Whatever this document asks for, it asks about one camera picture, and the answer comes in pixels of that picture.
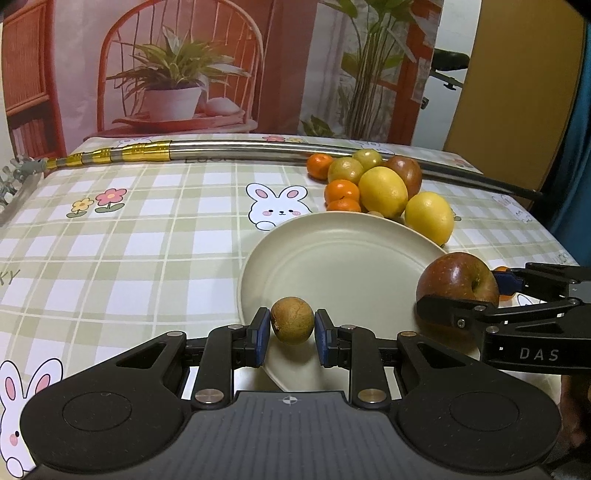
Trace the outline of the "person's right hand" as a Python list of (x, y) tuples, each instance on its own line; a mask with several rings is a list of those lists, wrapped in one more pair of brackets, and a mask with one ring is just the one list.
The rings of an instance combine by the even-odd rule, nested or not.
[(562, 435), (572, 448), (590, 438), (590, 374), (563, 375), (559, 408)]

